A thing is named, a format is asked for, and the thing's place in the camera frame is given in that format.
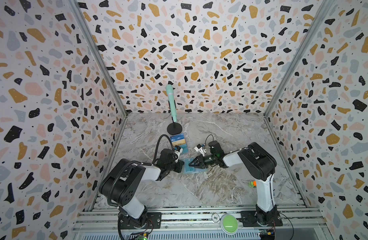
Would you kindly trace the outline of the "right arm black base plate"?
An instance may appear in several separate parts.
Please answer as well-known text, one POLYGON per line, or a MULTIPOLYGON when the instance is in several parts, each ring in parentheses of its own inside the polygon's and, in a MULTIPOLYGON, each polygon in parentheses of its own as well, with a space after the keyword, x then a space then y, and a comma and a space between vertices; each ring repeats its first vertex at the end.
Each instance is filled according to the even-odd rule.
POLYGON ((278 211, 274 214, 269 214, 269 217, 263 217, 262 214, 258 214, 256 211, 241 211, 240 222, 243 223, 244 227, 282 227, 283 222, 281 220, 278 211))

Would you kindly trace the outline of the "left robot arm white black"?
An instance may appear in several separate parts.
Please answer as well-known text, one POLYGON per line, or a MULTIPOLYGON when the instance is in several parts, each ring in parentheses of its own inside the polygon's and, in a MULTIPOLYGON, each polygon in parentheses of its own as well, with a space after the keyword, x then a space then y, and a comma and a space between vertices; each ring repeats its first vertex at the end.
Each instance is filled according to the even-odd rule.
POLYGON ((136 197, 142 181, 161 181, 172 171, 180 173, 184 162, 179 159, 183 149, 163 149, 153 164, 121 159, 100 185, 99 192, 107 198, 107 204, 120 210, 133 220, 144 217, 147 207, 136 197))

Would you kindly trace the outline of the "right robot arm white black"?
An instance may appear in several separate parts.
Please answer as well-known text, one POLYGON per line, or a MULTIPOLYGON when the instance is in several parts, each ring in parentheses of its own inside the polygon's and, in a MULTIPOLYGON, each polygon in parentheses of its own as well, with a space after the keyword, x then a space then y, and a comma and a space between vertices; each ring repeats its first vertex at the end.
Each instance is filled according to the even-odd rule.
POLYGON ((277 162, 272 155, 256 142, 230 153, 225 153, 217 141, 210 142, 208 146, 210 154, 197 156, 189 163, 190 167, 207 169, 209 166, 217 165, 229 168, 244 164, 256 181, 258 210, 268 213, 275 208, 273 175, 277 162))

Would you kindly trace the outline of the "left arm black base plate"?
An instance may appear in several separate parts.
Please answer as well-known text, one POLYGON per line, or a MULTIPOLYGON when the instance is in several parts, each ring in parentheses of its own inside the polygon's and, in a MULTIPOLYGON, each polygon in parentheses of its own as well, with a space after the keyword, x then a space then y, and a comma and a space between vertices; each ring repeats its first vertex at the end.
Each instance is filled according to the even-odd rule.
POLYGON ((162 213, 143 213, 138 219, 119 214, 118 228, 121 230, 159 229, 162 213))

